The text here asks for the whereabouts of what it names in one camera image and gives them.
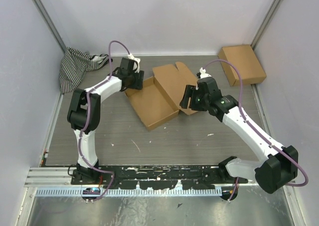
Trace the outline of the aluminium rail front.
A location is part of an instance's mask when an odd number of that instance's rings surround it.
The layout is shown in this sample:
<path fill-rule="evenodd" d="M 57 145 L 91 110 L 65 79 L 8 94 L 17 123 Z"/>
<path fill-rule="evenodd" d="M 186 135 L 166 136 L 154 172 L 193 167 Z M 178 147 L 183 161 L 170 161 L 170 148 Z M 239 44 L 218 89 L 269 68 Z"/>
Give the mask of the aluminium rail front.
<path fill-rule="evenodd" d="M 54 185 L 72 185 L 71 176 L 68 175 L 68 171 L 72 173 L 75 169 L 75 166 L 69 167 L 44 167 L 44 168 L 32 168 L 29 170 L 26 184 L 27 185 L 38 185 L 38 186 L 54 186 Z M 239 178 L 236 180 L 236 183 L 239 184 L 248 184 L 250 182 L 255 182 L 252 180 L 247 180 Z M 215 186 L 232 186 L 230 184 L 218 184 Z"/>

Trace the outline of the folded brown cardboard box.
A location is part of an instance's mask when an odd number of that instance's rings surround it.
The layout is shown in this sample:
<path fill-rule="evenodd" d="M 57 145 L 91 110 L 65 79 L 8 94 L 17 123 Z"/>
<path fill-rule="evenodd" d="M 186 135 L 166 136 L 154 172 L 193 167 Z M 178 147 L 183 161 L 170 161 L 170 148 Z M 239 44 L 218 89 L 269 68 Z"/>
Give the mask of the folded brown cardboard box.
<path fill-rule="evenodd" d="M 236 67 L 243 85 L 262 83 L 266 79 L 266 73 L 250 45 L 222 47 L 218 57 Z"/>

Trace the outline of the aluminium frame post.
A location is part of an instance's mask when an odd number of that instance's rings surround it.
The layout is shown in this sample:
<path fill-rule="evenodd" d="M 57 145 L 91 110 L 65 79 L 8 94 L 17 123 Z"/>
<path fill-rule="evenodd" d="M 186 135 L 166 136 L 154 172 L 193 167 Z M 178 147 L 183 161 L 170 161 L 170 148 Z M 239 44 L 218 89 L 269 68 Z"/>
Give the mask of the aluminium frame post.
<path fill-rule="evenodd" d="M 66 45 L 60 35 L 60 33 L 58 32 L 54 22 L 52 21 L 52 18 L 50 17 L 48 11 L 46 10 L 42 0 L 32 0 L 34 5 L 36 6 L 37 10 L 39 11 L 42 19 L 44 20 L 44 22 L 46 23 L 46 25 L 48 26 L 50 32 L 52 33 L 54 39 L 56 40 L 56 42 L 58 43 L 59 47 L 61 48 L 61 50 L 63 52 L 66 51 Z"/>
<path fill-rule="evenodd" d="M 271 20 L 273 19 L 273 17 L 275 16 L 277 10 L 279 9 L 281 3 L 283 0 L 273 0 L 261 25 L 259 26 L 252 42 L 251 42 L 251 47 L 253 50 L 256 49 L 259 41 L 261 40 L 263 34 L 265 33 L 267 27 L 269 26 Z"/>

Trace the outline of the brown cardboard box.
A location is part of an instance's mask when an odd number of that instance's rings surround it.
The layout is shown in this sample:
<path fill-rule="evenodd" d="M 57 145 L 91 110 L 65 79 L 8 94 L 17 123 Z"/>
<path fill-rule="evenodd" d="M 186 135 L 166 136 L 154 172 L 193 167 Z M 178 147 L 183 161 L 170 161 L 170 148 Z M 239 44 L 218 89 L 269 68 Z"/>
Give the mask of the brown cardboard box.
<path fill-rule="evenodd" d="M 192 115 L 196 111 L 182 109 L 180 102 L 187 85 L 195 85 L 196 76 L 183 62 L 153 68 L 153 76 L 143 81 L 141 90 L 127 89 L 126 96 L 132 108 L 148 131 L 151 131 L 182 111 Z"/>
<path fill-rule="evenodd" d="M 243 85 L 262 83 L 266 79 L 266 73 L 250 45 L 222 47 L 218 57 L 236 67 Z"/>

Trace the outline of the left aluminium frame post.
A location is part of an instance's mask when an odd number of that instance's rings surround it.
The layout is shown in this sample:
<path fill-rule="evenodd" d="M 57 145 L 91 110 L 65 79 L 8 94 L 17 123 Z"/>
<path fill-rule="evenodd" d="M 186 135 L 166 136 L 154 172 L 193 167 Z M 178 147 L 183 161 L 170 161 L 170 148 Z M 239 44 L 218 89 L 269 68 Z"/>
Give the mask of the left aluminium frame post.
<path fill-rule="evenodd" d="M 50 17 L 48 11 L 46 10 L 42 0 L 32 0 L 34 5 L 36 6 L 37 10 L 39 11 L 42 19 L 44 20 L 44 22 L 46 23 L 46 25 L 48 26 L 50 32 L 52 33 L 54 39 L 56 40 L 56 42 L 58 43 L 59 47 L 61 48 L 61 50 L 63 52 L 66 51 L 66 45 L 60 35 L 60 33 L 58 32 L 54 22 L 52 21 L 52 18 Z"/>

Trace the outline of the striped black white cloth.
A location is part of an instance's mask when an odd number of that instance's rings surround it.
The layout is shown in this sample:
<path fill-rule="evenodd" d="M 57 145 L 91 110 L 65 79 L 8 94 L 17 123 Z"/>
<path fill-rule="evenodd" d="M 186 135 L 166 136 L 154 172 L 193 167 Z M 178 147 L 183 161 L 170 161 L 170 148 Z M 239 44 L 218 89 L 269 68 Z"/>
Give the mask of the striped black white cloth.
<path fill-rule="evenodd" d="M 68 47 L 60 62 L 61 93 L 72 92 L 82 83 L 87 72 L 99 70 L 112 61 L 108 54 L 96 55 Z"/>

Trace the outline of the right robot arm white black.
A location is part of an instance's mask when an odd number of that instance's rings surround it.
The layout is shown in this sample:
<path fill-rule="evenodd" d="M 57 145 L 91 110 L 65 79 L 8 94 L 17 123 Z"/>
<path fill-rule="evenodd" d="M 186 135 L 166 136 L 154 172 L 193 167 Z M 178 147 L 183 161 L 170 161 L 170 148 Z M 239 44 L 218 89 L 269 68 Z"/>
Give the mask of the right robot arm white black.
<path fill-rule="evenodd" d="M 272 194 L 298 175 L 299 154 L 294 146 L 285 147 L 269 136 L 239 106 L 231 95 L 223 96 L 214 78 L 205 77 L 187 85 L 180 102 L 183 109 L 207 111 L 232 129 L 254 152 L 257 161 L 231 156 L 219 163 L 219 177 L 231 183 L 237 177 L 256 181 Z"/>

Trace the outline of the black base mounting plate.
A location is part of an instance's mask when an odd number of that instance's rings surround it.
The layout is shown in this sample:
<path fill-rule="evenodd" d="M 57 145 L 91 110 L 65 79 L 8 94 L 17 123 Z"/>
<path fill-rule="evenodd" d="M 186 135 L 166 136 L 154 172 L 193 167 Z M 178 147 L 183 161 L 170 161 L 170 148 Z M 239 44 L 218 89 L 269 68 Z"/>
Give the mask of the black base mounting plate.
<path fill-rule="evenodd" d="M 72 185 L 100 185 L 111 190 L 172 190 L 179 183 L 183 190 L 206 190 L 236 182 L 215 165 L 113 165 L 102 166 L 101 170 L 76 165 L 72 173 L 67 173 Z"/>

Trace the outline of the right aluminium frame post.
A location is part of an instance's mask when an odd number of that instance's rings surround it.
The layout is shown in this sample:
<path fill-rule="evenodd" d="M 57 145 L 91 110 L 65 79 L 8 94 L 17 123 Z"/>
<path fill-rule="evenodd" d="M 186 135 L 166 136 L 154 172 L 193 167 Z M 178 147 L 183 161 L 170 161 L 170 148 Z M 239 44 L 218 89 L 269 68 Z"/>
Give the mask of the right aluminium frame post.
<path fill-rule="evenodd" d="M 265 33 L 267 27 L 269 26 L 271 20 L 273 19 L 273 17 L 275 16 L 277 10 L 279 9 L 281 3 L 283 0 L 273 0 L 261 25 L 259 26 L 252 42 L 251 42 L 251 47 L 253 50 L 256 49 L 259 41 L 261 40 L 263 34 Z"/>

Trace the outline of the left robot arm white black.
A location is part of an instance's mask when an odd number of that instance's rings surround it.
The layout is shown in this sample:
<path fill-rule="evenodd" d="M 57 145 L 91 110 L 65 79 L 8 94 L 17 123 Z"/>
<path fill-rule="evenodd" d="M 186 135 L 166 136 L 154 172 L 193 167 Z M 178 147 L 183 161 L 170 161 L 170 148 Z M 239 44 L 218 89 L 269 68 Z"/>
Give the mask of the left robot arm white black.
<path fill-rule="evenodd" d="M 140 59 L 129 54 L 120 66 L 104 80 L 86 89 L 75 89 L 72 94 L 67 121 L 77 140 L 78 160 L 72 177 L 88 184 L 97 183 L 106 171 L 99 169 L 95 147 L 95 132 L 100 123 L 101 103 L 117 92 L 143 88 L 144 71 Z"/>

